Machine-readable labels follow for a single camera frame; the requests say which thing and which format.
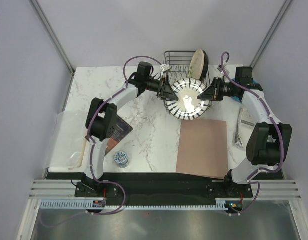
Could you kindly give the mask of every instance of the black and white plate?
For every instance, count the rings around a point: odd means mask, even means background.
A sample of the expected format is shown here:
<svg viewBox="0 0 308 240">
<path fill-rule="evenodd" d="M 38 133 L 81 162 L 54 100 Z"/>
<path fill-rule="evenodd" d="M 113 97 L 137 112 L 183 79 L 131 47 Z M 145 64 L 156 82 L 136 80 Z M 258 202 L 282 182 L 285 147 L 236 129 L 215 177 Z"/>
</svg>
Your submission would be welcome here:
<svg viewBox="0 0 308 240">
<path fill-rule="evenodd" d="M 166 100 L 166 106 L 174 117 L 181 120 L 194 120 L 208 109 L 210 101 L 198 100 L 198 96 L 206 89 L 200 80 L 184 78 L 175 82 L 171 87 L 178 101 Z"/>
</svg>

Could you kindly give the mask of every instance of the table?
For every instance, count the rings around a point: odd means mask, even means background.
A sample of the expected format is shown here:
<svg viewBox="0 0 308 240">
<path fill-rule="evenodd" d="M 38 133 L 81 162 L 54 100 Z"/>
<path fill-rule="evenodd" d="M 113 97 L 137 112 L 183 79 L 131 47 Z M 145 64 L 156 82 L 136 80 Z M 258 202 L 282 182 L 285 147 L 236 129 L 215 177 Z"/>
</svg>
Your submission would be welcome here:
<svg viewBox="0 0 308 240">
<path fill-rule="evenodd" d="M 236 67 L 228 65 L 230 77 L 235 77 Z M 217 65 L 209 66 L 211 81 L 220 77 Z M 126 68 L 126 75 L 136 72 L 136 66 Z M 125 82 L 123 67 L 78 67 L 73 79 L 65 111 L 89 111 L 92 99 L 107 99 Z M 213 106 L 201 119 L 227 122 L 227 150 L 229 169 L 236 168 L 246 157 L 246 153 L 233 146 L 239 111 L 242 104 L 226 97 Z M 129 102 L 117 113 L 133 127 L 104 160 L 105 172 L 176 172 L 181 120 L 167 113 L 162 100 L 154 92 L 146 91 L 139 98 Z M 126 168 L 118 167 L 114 154 L 124 151 L 130 159 Z"/>
</svg>

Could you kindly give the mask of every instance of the wire rack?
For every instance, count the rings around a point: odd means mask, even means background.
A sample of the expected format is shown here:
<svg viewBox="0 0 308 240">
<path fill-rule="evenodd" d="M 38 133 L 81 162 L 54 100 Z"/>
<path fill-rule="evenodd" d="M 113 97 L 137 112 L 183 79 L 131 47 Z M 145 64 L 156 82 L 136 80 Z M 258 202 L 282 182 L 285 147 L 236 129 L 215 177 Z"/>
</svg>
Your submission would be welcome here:
<svg viewBox="0 0 308 240">
<path fill-rule="evenodd" d="M 192 68 L 190 67 L 192 58 L 194 56 L 194 53 L 196 51 L 166 51 L 164 54 L 164 64 L 168 64 L 171 66 L 171 70 L 169 72 L 164 73 L 164 76 L 166 79 L 168 79 L 168 82 L 170 85 L 173 85 L 177 81 L 181 79 L 186 79 L 189 77 L 189 74 L 192 72 Z M 210 78 L 207 78 L 204 76 L 203 83 L 205 86 L 209 87 L 211 85 Z M 210 109 L 213 102 L 209 102 L 209 106 L 207 108 Z M 164 100 L 164 105 L 166 108 L 166 111 L 170 113 L 168 110 L 168 106 L 166 103 L 166 100 Z"/>
</svg>

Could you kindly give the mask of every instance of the brown paper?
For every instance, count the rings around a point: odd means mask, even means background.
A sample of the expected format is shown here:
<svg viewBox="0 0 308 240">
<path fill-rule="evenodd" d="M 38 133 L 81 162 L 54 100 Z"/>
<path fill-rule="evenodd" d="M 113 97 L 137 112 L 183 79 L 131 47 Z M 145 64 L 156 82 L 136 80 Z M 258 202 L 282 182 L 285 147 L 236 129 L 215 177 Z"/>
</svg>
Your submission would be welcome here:
<svg viewBox="0 0 308 240">
<path fill-rule="evenodd" d="M 182 121 L 176 172 L 223 179 L 228 171 L 226 121 Z"/>
</svg>

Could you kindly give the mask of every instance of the metal pole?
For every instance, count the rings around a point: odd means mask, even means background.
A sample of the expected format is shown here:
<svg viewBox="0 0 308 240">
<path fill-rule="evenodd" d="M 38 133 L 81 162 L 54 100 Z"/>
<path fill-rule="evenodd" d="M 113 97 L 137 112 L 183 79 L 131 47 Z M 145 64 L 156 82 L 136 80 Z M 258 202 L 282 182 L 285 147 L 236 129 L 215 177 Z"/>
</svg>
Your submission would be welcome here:
<svg viewBox="0 0 308 240">
<path fill-rule="evenodd" d="M 56 50 L 59 52 L 60 56 L 62 57 L 64 63 L 66 64 L 70 74 L 74 76 L 75 69 L 72 66 L 68 56 L 66 55 L 58 37 L 56 36 L 55 32 L 53 31 L 53 28 L 51 24 L 49 23 L 43 9 L 41 8 L 41 5 L 39 4 L 38 0 L 28 0 L 29 3 L 32 5 L 33 9 L 35 10 L 37 16 L 39 17 L 41 23 L 43 24 L 45 30 L 47 31 L 47 34 L 49 35 L 50 39 L 52 40 Z"/>
<path fill-rule="evenodd" d="M 276 30 L 278 29 L 278 26 L 280 25 L 283 17 L 285 16 L 286 12 L 288 11 L 288 9 L 290 8 L 290 6 L 292 5 L 293 0 L 285 0 L 282 7 L 280 8 L 274 22 L 272 23 L 272 25 L 270 26 L 262 44 L 260 45 L 256 55 L 254 56 L 250 67 L 252 67 L 253 69 L 255 68 L 256 64 L 258 63 L 258 61 L 260 60 L 262 54 L 264 53 L 266 47 L 268 46 L 270 40 L 272 39 L 274 33 L 276 32 Z"/>
</svg>

